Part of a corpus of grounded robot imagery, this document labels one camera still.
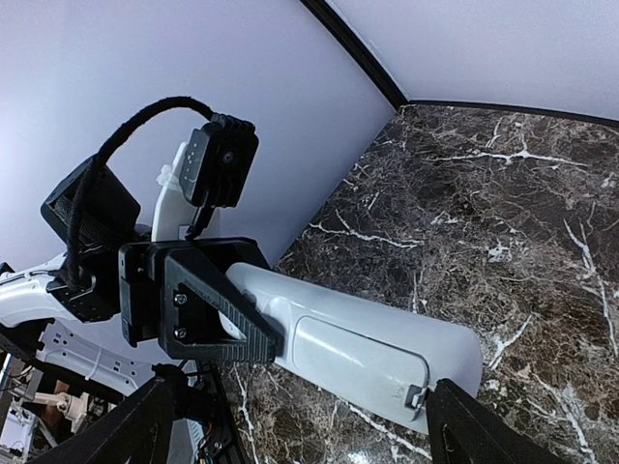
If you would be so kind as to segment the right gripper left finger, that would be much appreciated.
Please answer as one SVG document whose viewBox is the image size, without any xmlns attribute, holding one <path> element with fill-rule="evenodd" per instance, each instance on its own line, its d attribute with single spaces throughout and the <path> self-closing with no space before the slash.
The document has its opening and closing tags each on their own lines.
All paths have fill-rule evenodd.
<svg viewBox="0 0 619 464">
<path fill-rule="evenodd" d="M 88 429 L 33 461 L 39 464 L 165 463 L 174 417 L 172 391 L 156 377 Z"/>
</svg>

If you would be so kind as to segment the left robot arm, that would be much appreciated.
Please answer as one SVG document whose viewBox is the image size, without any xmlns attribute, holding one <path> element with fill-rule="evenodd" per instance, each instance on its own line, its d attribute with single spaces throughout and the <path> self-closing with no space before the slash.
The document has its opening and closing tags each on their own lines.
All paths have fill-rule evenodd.
<svg viewBox="0 0 619 464">
<path fill-rule="evenodd" d="M 157 363 L 272 363 L 280 330 L 231 280 L 236 264 L 268 265 L 255 241 L 182 241 L 193 207 L 180 183 L 184 154 L 158 178 L 153 224 L 140 230 L 136 204 L 106 170 L 87 209 L 78 281 L 64 255 L 17 272 L 1 269 L 1 345 L 90 393 L 130 395 Z"/>
</svg>

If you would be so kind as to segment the white battery cover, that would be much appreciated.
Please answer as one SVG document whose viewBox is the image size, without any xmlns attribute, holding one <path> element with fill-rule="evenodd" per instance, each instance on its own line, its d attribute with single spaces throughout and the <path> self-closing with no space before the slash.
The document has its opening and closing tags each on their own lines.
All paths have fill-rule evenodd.
<svg viewBox="0 0 619 464">
<path fill-rule="evenodd" d="M 419 356 L 308 316 L 297 324 L 291 362 L 304 379 L 383 417 L 406 415 L 427 388 Z"/>
</svg>

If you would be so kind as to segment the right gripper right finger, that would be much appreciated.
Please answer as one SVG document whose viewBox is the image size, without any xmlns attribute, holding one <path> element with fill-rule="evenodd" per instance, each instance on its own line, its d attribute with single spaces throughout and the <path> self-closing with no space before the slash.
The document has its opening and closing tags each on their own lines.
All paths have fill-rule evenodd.
<svg viewBox="0 0 619 464">
<path fill-rule="evenodd" d="M 427 429 L 434 463 L 525 464 L 563 460 L 516 433 L 449 379 L 427 395 Z"/>
</svg>

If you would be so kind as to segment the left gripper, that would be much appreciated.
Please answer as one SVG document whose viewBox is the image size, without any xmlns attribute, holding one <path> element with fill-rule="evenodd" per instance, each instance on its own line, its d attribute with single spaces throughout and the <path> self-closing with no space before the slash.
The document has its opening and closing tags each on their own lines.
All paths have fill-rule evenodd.
<svg viewBox="0 0 619 464">
<path fill-rule="evenodd" d="M 155 338 L 174 360 L 272 363 L 282 335 L 226 275 L 235 264 L 268 268 L 251 239 L 122 246 L 123 336 L 131 346 Z"/>
</svg>

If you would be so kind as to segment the white remote control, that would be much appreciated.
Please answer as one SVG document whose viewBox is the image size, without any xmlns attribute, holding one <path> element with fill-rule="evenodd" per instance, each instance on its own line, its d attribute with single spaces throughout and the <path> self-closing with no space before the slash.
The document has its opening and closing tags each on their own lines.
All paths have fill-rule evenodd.
<svg viewBox="0 0 619 464">
<path fill-rule="evenodd" d="M 425 433 L 439 380 L 479 391 L 483 354 L 467 327 L 247 263 L 226 275 L 281 335 L 276 365 L 380 418 Z"/>
</svg>

